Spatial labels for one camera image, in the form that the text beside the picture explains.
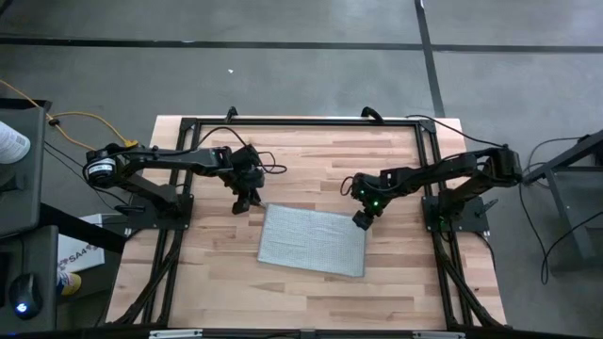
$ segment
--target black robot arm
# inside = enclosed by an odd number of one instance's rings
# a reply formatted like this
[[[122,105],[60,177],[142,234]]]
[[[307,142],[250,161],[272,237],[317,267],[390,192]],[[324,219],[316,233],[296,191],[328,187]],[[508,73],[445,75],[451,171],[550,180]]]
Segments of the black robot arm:
[[[459,177],[469,177],[469,180],[438,194],[438,214],[444,219],[458,219],[466,202],[492,187],[515,186],[521,182],[519,157],[508,148],[489,148],[455,154],[419,169],[384,169],[379,177],[356,173],[351,196],[362,203],[364,211],[358,211],[353,221],[367,230],[392,199],[412,194],[424,185]]]
[[[110,144],[104,149],[86,154],[84,176],[94,187],[120,187],[148,200],[165,218],[178,218],[182,214],[182,197],[176,187],[156,185],[137,172],[144,169],[191,170],[197,175],[218,176],[224,185],[238,195],[233,213],[249,210],[250,204],[261,202],[257,188],[264,186],[264,172],[260,169],[259,155],[252,145],[236,152],[229,147],[198,149],[195,151],[162,150],[142,146],[123,148]]]

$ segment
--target wooden table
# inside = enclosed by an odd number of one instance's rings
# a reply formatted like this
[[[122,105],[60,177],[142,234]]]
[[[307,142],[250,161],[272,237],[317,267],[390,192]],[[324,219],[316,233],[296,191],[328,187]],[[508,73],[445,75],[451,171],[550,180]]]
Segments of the wooden table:
[[[159,116],[151,144],[175,147],[181,116]],[[456,119],[443,119],[456,128]],[[204,132],[212,126],[205,126]],[[415,134],[405,127],[235,127],[258,151],[288,166],[267,175],[263,202],[352,215],[361,204],[339,194],[341,181],[357,171],[418,167]],[[465,151],[461,136],[438,126],[442,157]],[[240,147],[218,131],[205,147]],[[146,170],[158,184],[168,170]],[[451,181],[456,186],[459,181]],[[257,262],[263,213],[233,216],[236,200],[218,178],[193,179],[195,207],[179,258],[171,307],[173,328],[444,329],[444,315],[431,236],[424,230],[416,194],[390,202],[368,231],[366,276],[348,278]],[[474,234],[458,234],[469,286],[498,321],[504,314],[490,253]],[[125,312],[149,280],[157,231],[142,231],[125,246],[107,321]],[[158,289],[158,314],[163,287]],[[456,288],[455,314],[461,321]]]

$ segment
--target gray cloth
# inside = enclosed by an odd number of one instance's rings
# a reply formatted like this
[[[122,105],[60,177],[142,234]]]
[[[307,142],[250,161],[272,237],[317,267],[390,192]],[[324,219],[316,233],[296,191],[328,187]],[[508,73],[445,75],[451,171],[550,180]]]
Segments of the gray cloth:
[[[270,204],[257,260],[364,277],[366,243],[350,216]]]

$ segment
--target power cord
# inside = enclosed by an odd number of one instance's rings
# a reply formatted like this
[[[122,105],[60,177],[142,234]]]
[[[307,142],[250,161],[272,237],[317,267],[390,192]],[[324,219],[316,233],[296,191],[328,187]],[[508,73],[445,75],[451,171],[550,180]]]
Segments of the power cord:
[[[555,141],[562,141],[562,140],[571,140],[574,138],[558,138],[558,139],[551,139],[551,140],[547,140],[545,142],[542,142],[541,144],[539,144],[536,148],[538,148],[541,145],[544,145],[545,143],[548,142],[552,142],[553,140]],[[538,162],[535,164],[529,164],[528,167],[526,167],[526,169],[524,169],[524,172],[526,171],[530,171],[530,169],[532,167],[535,166],[540,166],[540,165],[544,165],[546,162]],[[596,214],[594,214],[593,216],[586,218],[584,221],[582,221],[581,223],[579,223],[578,225],[572,227],[569,231],[567,231],[566,233],[564,233],[562,236],[560,236],[557,240],[555,240],[553,242],[553,244],[548,248],[548,250],[545,250],[545,245],[543,243],[542,238],[540,237],[540,235],[538,234],[538,231],[536,231],[536,228],[534,227],[534,223],[531,220],[530,217],[530,213],[528,212],[528,209],[526,208],[526,204],[524,202],[524,197],[523,197],[523,191],[521,188],[522,185],[519,185],[518,189],[519,189],[519,201],[521,203],[521,207],[523,208],[525,214],[526,214],[526,218],[528,219],[528,223],[530,224],[531,229],[534,232],[534,235],[536,235],[536,238],[538,239],[538,244],[540,245],[540,249],[543,253],[543,262],[540,266],[540,282],[542,285],[546,285],[548,283],[548,278],[549,278],[549,269],[548,269],[548,256],[550,255],[550,253],[553,251],[553,249],[562,241],[564,240],[568,235],[570,235],[571,233],[573,233],[576,229],[578,229],[579,227],[583,226],[584,224],[588,223],[589,221],[593,220],[594,218],[597,218],[600,215],[603,215],[603,211],[598,212]]]
[[[112,210],[115,210],[115,208],[114,208],[114,207],[112,207],[110,204],[108,204],[108,203],[105,201],[105,199],[103,199],[103,197],[101,197],[101,195],[100,195],[99,193],[104,193],[104,194],[107,194],[107,195],[109,195],[109,196],[111,196],[111,197],[115,198],[116,200],[120,201],[121,203],[123,203],[123,204],[127,204],[127,202],[125,202],[125,201],[124,201],[122,198],[118,197],[117,195],[115,195],[115,194],[113,194],[113,193],[111,193],[111,192],[105,191],[105,190],[103,190],[103,189],[100,189],[100,188],[96,188],[96,187],[91,186],[90,184],[88,184],[88,182],[87,182],[87,181],[86,181],[84,178],[82,178],[82,177],[81,177],[79,174],[77,174],[77,172],[76,172],[75,170],[73,170],[73,169],[71,168],[71,166],[67,165],[67,163],[65,163],[63,160],[61,160],[61,159],[60,159],[58,156],[56,156],[55,154],[51,153],[51,152],[50,152],[50,151],[49,151],[47,148],[44,148],[44,150],[45,150],[45,151],[46,151],[46,152],[47,152],[49,155],[51,155],[52,157],[54,157],[54,158],[55,158],[55,159],[56,159],[56,160],[57,160],[59,163],[61,163],[63,166],[65,166],[65,167],[66,167],[66,168],[67,168],[69,171],[71,171],[71,172],[72,172],[72,173],[73,173],[75,176],[77,176],[77,177],[78,177],[78,178],[80,178],[82,181],[84,181],[84,183],[85,183],[85,184],[86,184],[88,187],[90,187],[92,190],[94,190],[94,193],[96,193],[96,195],[99,197],[99,199],[100,199],[100,200],[101,200],[101,201],[102,201],[102,202],[103,202],[103,203],[104,203],[104,204],[105,204],[105,205],[106,205],[108,208],[110,208],[110,209],[112,209]],[[77,163],[75,160],[71,159],[71,158],[70,158],[68,155],[64,154],[64,153],[63,153],[63,152],[61,152],[61,151],[59,151],[59,152],[60,152],[62,155],[65,155],[65,156],[66,156],[67,158],[69,158],[70,160],[72,160],[72,161],[73,161],[75,164],[79,165],[79,164],[78,164],[78,163]]]
[[[206,140],[206,139],[207,139],[209,136],[211,136],[211,135],[212,135],[214,132],[219,131],[219,130],[228,130],[228,131],[230,131],[232,134],[234,134],[234,135],[235,135],[235,137],[238,139],[238,141],[240,141],[240,142],[241,142],[241,144],[242,144],[243,146],[247,146],[247,143],[246,143],[246,142],[243,140],[243,138],[242,138],[242,137],[241,137],[241,136],[240,136],[240,135],[239,135],[237,132],[235,132],[235,130],[234,130],[234,129],[232,129],[232,128],[230,128],[230,127],[226,127],[226,126],[219,126],[219,127],[216,127],[216,128],[214,128],[214,129],[212,129],[211,131],[207,132],[207,134],[206,134],[206,135],[204,135],[204,137],[202,137],[202,138],[201,138],[201,140],[199,140],[199,142],[197,142],[197,144],[196,144],[196,145],[192,146],[192,147],[191,147],[191,148],[189,148],[188,150],[183,150],[183,151],[181,151],[181,152],[176,152],[176,153],[162,154],[162,155],[164,155],[164,156],[175,156],[175,155],[182,155],[182,154],[191,153],[191,152],[193,152],[193,151],[197,150],[197,149],[198,149],[198,148],[201,146],[201,144],[203,144],[203,143],[204,143],[204,141],[205,141],[205,140]]]
[[[523,172],[525,173],[526,171],[530,170],[531,167],[535,167],[535,166],[539,166],[539,165],[543,165],[543,164],[544,164],[544,162],[531,164],[530,167],[526,167],[523,170]],[[521,188],[522,185],[523,184],[519,184],[517,186],[517,189],[519,190],[519,202],[521,203],[521,208],[524,210],[524,213],[526,214],[526,218],[528,219],[530,228],[534,232],[534,235],[536,235],[536,239],[538,240],[538,245],[540,245],[540,250],[543,253],[544,260],[543,260],[543,269],[541,269],[541,271],[540,271],[540,283],[542,283],[543,285],[546,285],[548,283],[548,260],[546,259],[545,244],[543,243],[543,239],[538,234],[538,231],[536,231],[536,227],[534,226],[534,223],[531,220],[530,213],[528,212],[528,208],[526,208],[526,203],[524,202],[523,190]]]
[[[439,121],[438,119],[434,119],[434,118],[429,117],[429,116],[425,116],[425,115],[421,115],[421,114],[413,114],[413,115],[406,116],[404,118],[414,118],[414,117],[429,119],[429,120],[431,120],[431,121],[433,121],[433,122],[435,122],[435,123],[437,123],[437,124],[439,124],[441,126],[444,126],[444,127],[448,128],[450,131],[454,131],[454,132],[460,134],[461,136],[468,138],[469,140],[473,140],[475,142],[479,142],[479,143],[482,143],[482,144],[491,145],[491,146],[495,146],[495,147],[500,147],[500,148],[503,147],[503,145],[497,144],[497,143],[492,142],[492,141],[481,140],[481,139],[478,139],[476,137],[468,136],[465,133],[459,131],[458,129],[456,129],[454,127],[450,127],[450,126],[446,125],[445,123]]]
[[[33,101],[29,96],[27,96],[22,91],[20,91],[20,90],[16,89],[15,87],[13,87],[8,82],[0,79],[0,83],[4,84],[9,89],[12,89],[13,91],[15,91],[17,94],[21,95],[22,97],[26,98],[26,100],[29,103],[31,103],[33,106],[41,108],[40,105],[38,105],[35,101]],[[123,144],[125,145],[125,147],[134,146],[134,145],[138,144],[138,142],[136,140],[128,140],[125,137],[123,137],[118,132],[118,130],[115,127],[113,127],[113,125],[111,125],[108,121],[106,121],[105,119],[103,119],[102,117],[100,117],[100,116],[98,116],[96,114],[92,114],[92,113],[88,113],[88,112],[74,111],[74,112],[57,113],[54,116],[51,116],[50,114],[46,113],[46,119],[48,120],[48,123],[51,126],[55,127],[60,132],[60,134],[62,134],[72,144],[78,145],[78,146],[83,147],[83,148],[85,148],[87,150],[90,150],[90,151],[95,151],[95,149],[92,148],[91,146],[89,146],[89,145],[87,145],[85,143],[82,143],[80,141],[77,141],[77,140],[69,137],[67,135],[67,133],[59,126],[59,121],[57,120],[57,117],[61,117],[61,116],[73,116],[73,115],[90,117],[90,118],[94,118],[94,119],[102,122],[104,125],[106,125],[109,129],[111,129],[111,131],[113,131],[123,141]]]
[[[492,249],[492,245],[490,245],[490,242],[483,234],[481,234],[480,232],[474,232],[474,233],[479,238],[481,238],[481,240],[483,240],[483,243],[486,244],[486,246],[488,247],[488,250],[490,250],[490,256],[492,257],[492,265],[494,266],[494,271],[496,272],[497,271],[497,260],[494,256],[494,250]]]
[[[545,270],[545,266],[546,266],[546,276],[548,277],[547,258],[548,258],[548,255],[551,253],[551,251],[555,248],[555,246],[557,246],[562,240],[564,240],[568,235],[573,233],[575,230],[577,230],[578,228],[582,227],[583,225],[585,225],[586,223],[588,223],[589,221],[593,220],[594,218],[596,218],[600,215],[603,215],[603,211],[597,212],[594,215],[592,215],[591,217],[586,218],[584,221],[582,221],[578,225],[572,227],[569,231],[567,231],[562,236],[560,236],[557,240],[555,240],[555,242],[548,248],[548,250],[545,253],[545,259],[543,259],[543,264],[540,267],[541,276],[542,276],[542,272],[543,272],[543,270]]]
[[[549,142],[554,142],[554,141],[565,141],[565,140],[578,140],[582,137],[557,137],[557,138],[552,138],[549,140],[545,140],[541,143],[539,143],[538,145],[536,145],[536,147],[534,147],[531,152],[530,152],[530,156],[528,157],[528,166],[526,167],[526,169],[528,170],[528,174],[531,173],[531,159],[534,157],[534,154],[536,153],[536,150],[538,150],[541,146],[546,145]],[[539,183],[538,181],[534,182],[537,186],[541,187],[541,188],[545,188],[545,189],[549,189],[547,185]]]
[[[341,194],[344,197],[347,196],[348,194],[350,194],[350,192],[351,192],[351,185],[348,187],[347,191],[345,191],[345,192],[343,191],[343,186],[346,184],[346,182],[349,179],[353,179],[353,177],[352,176],[347,176],[346,179],[344,179],[343,182],[341,182],[341,186],[339,187],[339,194]]]
[[[283,174],[287,171],[287,167],[285,165],[277,165],[276,164],[276,158],[274,157],[274,154],[272,154],[272,152],[258,152],[258,154],[269,154],[270,157],[272,157],[272,165],[270,165],[270,170],[267,170],[266,167],[264,167],[263,163],[261,164],[264,172],[266,172],[268,174]]]

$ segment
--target black cable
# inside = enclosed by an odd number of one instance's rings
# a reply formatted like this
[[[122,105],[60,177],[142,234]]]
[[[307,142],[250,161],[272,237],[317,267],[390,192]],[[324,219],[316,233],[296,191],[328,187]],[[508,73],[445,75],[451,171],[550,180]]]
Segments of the black cable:
[[[350,185],[350,187],[348,187],[348,190],[345,193],[343,192],[343,186],[346,184],[346,182],[349,179],[353,179],[353,178],[354,177],[352,177],[352,176],[347,176],[346,179],[344,179],[343,182],[341,182],[341,186],[339,187],[339,194],[341,194],[344,197],[347,196],[348,194],[350,194],[350,192],[351,192],[351,185]]]
[[[540,163],[535,163],[535,164],[531,164],[528,167],[526,167],[523,172],[526,172],[528,170],[530,170],[530,168],[534,167],[534,166],[539,166],[544,164],[545,162],[540,162]],[[526,203],[524,202],[524,196],[523,196],[523,191],[521,189],[521,186],[523,184],[519,184],[517,185],[518,189],[519,189],[519,202],[521,203],[521,208],[523,208],[524,213],[526,214],[526,218],[528,219],[528,223],[530,224],[531,229],[534,232],[534,235],[536,235],[536,239],[538,239],[538,244],[540,245],[540,249],[543,253],[543,265],[546,266],[546,275],[544,275],[544,271],[541,269],[540,271],[540,282],[544,285],[546,285],[548,283],[548,261],[546,259],[546,250],[545,250],[545,244],[543,243],[543,239],[540,237],[540,235],[538,234],[538,231],[536,231],[536,227],[534,226],[534,223],[531,220],[530,217],[530,213],[528,213],[528,208],[526,208]]]
[[[121,199],[120,197],[116,196],[115,194],[113,194],[113,193],[111,193],[111,192],[108,192],[108,191],[105,191],[105,190],[103,190],[103,189],[100,189],[100,188],[96,188],[96,187],[91,186],[91,185],[90,185],[90,184],[89,184],[89,183],[88,183],[88,182],[87,182],[87,181],[86,181],[84,178],[82,178],[82,177],[81,177],[79,174],[77,174],[77,172],[76,172],[75,170],[73,170],[73,169],[71,168],[71,166],[67,165],[67,163],[65,163],[63,160],[61,160],[61,159],[60,159],[58,156],[56,156],[56,155],[52,154],[52,153],[51,153],[50,151],[48,151],[48,149],[46,149],[46,148],[44,148],[44,150],[45,150],[45,151],[46,151],[46,152],[47,152],[49,155],[51,155],[52,157],[54,157],[54,158],[55,158],[55,159],[56,159],[58,162],[60,162],[61,164],[63,164],[63,166],[65,166],[65,167],[66,167],[68,170],[70,170],[70,171],[71,171],[73,174],[75,174],[75,176],[77,176],[77,177],[78,177],[78,178],[80,178],[82,181],[84,181],[84,183],[85,183],[85,184],[86,184],[88,187],[90,187],[91,189],[93,189],[93,190],[94,190],[94,192],[96,193],[96,195],[99,197],[99,199],[100,199],[100,200],[101,200],[101,201],[102,201],[102,202],[103,202],[103,203],[104,203],[104,204],[105,204],[107,207],[109,207],[110,209],[115,210],[115,208],[113,208],[111,205],[109,205],[109,204],[108,204],[108,203],[105,201],[105,199],[103,199],[103,197],[101,197],[101,195],[99,194],[99,192],[100,192],[100,193],[105,193],[105,194],[107,194],[107,195],[110,195],[111,197],[113,197],[113,198],[115,198],[115,199],[119,200],[120,202],[122,202],[123,204],[127,204],[127,202],[125,202],[123,199]]]
[[[243,138],[242,138],[242,137],[241,137],[241,136],[240,136],[240,135],[239,135],[237,132],[235,132],[235,130],[234,130],[234,129],[232,129],[232,128],[230,128],[230,127],[226,127],[226,126],[219,126],[219,127],[216,127],[216,128],[214,128],[214,129],[212,129],[211,131],[207,132],[207,134],[206,134],[206,135],[204,135],[204,137],[202,137],[202,138],[201,138],[201,140],[199,140],[199,142],[197,142],[197,144],[196,144],[196,145],[194,145],[194,146],[190,147],[188,150],[183,150],[183,151],[181,151],[181,152],[169,153],[169,154],[163,154],[163,153],[160,153],[160,155],[163,155],[163,156],[175,156],[175,155],[182,155],[182,154],[191,153],[191,152],[193,152],[193,151],[197,150],[197,149],[199,148],[199,146],[201,146],[201,144],[202,144],[202,143],[204,143],[204,141],[205,141],[205,140],[206,140],[206,139],[207,139],[209,136],[211,136],[211,135],[212,135],[212,133],[214,133],[214,132],[216,132],[216,131],[219,131],[219,130],[222,130],[222,129],[225,129],[225,130],[228,130],[228,131],[232,132],[232,133],[235,135],[235,137],[238,139],[238,141],[240,141],[240,142],[241,142],[241,144],[243,144],[243,146],[247,146],[247,143],[245,143],[245,141],[243,140]]]
[[[61,151],[60,149],[58,149],[57,147],[53,146],[50,142],[48,141],[44,141],[44,144],[48,147],[50,147],[51,149],[55,150],[55,152],[63,155],[64,157],[68,158],[69,160],[71,160],[74,164],[76,164],[79,167],[84,167],[84,165],[80,164],[78,161],[76,161],[75,159],[73,159],[72,157],[68,156],[67,154],[65,154],[63,151]]]
[[[526,169],[528,170],[528,174],[531,173],[531,159],[534,157],[534,154],[536,153],[536,150],[538,150],[541,146],[546,145],[549,142],[554,142],[554,141],[565,141],[565,140],[577,140],[580,139],[581,137],[557,137],[557,138],[552,138],[549,140],[545,140],[541,143],[539,143],[538,145],[536,145],[536,147],[534,147],[531,152],[530,152],[530,156],[528,157],[528,166],[526,167]],[[541,187],[541,188],[545,188],[545,189],[549,189],[547,185],[539,183],[538,181],[534,182],[537,186]]]
[[[59,150],[58,148],[56,148],[55,146],[53,146],[52,144],[50,144],[48,141],[44,141],[44,144],[46,144],[46,146],[48,146],[48,147],[52,148],[52,149],[53,149],[53,150],[55,150],[56,152],[60,153],[60,154],[61,154],[61,155],[63,155],[64,157],[68,158],[69,160],[71,160],[71,161],[72,161],[74,164],[76,164],[77,166],[79,166],[79,167],[83,167],[83,165],[82,165],[82,164],[80,164],[79,162],[77,162],[76,160],[74,160],[72,157],[68,156],[68,155],[67,155],[67,154],[65,154],[63,151]],[[60,162],[61,162],[63,165],[65,165],[66,167],[68,167],[69,169],[71,168],[71,167],[69,167],[67,164],[65,164],[64,162],[62,162],[62,161],[60,161]],[[94,187],[94,186],[90,185],[90,184],[89,184],[87,181],[85,181],[85,182],[86,182],[86,185],[88,185],[90,188],[94,189],[95,191],[97,191],[97,192],[101,192],[101,193],[105,193],[105,194],[107,194],[107,195],[110,195],[111,197],[113,197],[113,198],[115,198],[115,199],[119,200],[120,202],[122,202],[123,204],[127,204],[127,203],[126,203],[124,200],[122,200],[120,197],[116,196],[115,194],[113,194],[113,193],[111,193],[111,192],[109,192],[109,191],[105,191],[105,190],[103,190],[103,189],[101,189],[101,188]]]
[[[258,154],[270,154],[270,157],[272,157],[272,165],[270,165],[270,170],[266,169],[266,167],[264,166],[264,162],[262,161],[262,159],[260,159],[260,166],[262,167],[264,172],[266,172],[268,174],[283,174],[288,170],[288,168],[285,165],[277,165],[276,164],[276,158],[274,157],[274,154],[272,154],[272,152],[258,152]]]
[[[432,117],[428,117],[428,116],[424,116],[424,115],[420,115],[420,114],[413,114],[413,115],[406,116],[405,118],[413,118],[413,117],[420,117],[420,118],[429,119],[429,120],[431,120],[431,121],[433,121],[433,122],[435,122],[435,123],[437,123],[437,124],[439,124],[439,125],[442,125],[442,126],[444,126],[444,127],[448,128],[448,129],[449,129],[449,130],[451,130],[451,131],[454,131],[454,132],[456,132],[456,133],[460,134],[460,135],[461,135],[461,136],[463,136],[463,137],[468,138],[469,140],[473,140],[473,141],[475,141],[475,142],[480,142],[480,143],[482,143],[482,144],[486,144],[486,145],[492,145],[492,146],[495,146],[495,147],[500,147],[500,148],[502,148],[502,147],[503,147],[503,145],[497,144],[497,143],[495,143],[495,142],[486,141],[486,140],[481,140],[481,139],[478,139],[478,138],[476,138],[476,137],[470,137],[470,136],[466,135],[465,133],[463,133],[463,132],[459,131],[458,129],[453,128],[453,127],[450,127],[450,126],[446,125],[445,123],[440,122],[439,120],[434,119],[434,118],[432,118]]]
[[[442,240],[446,241],[447,243],[450,243],[450,239],[444,236],[444,232],[440,232],[440,237],[442,238]]]
[[[546,268],[546,276],[548,277],[548,255],[551,253],[551,251],[555,248],[555,246],[557,246],[557,244],[559,244],[562,240],[564,240],[568,235],[570,235],[571,233],[573,233],[576,229],[578,229],[579,227],[583,226],[584,224],[588,223],[589,221],[591,221],[592,219],[603,215],[603,211],[597,212],[595,213],[593,216],[587,218],[586,220],[582,221],[581,223],[579,223],[578,225],[572,227],[569,231],[567,231],[565,234],[563,234],[562,236],[559,237],[559,239],[555,240],[555,242],[548,248],[548,250],[545,253],[545,258],[543,259],[543,263],[540,266],[540,276],[542,277],[543,275],[543,271]]]
[[[483,242],[486,244],[486,246],[488,247],[488,250],[490,250],[490,256],[492,257],[492,265],[494,266],[494,271],[497,270],[497,260],[494,256],[494,250],[492,249],[492,245],[490,245],[490,242],[488,241],[488,239],[481,234],[480,232],[474,232],[475,235],[477,235],[478,237],[481,238],[481,240],[483,240]]]
[[[258,154],[270,154],[270,157],[272,157],[272,165],[270,166],[270,170],[274,170],[274,166],[276,165],[276,158],[274,157],[274,154],[272,154],[272,152],[258,152]]]

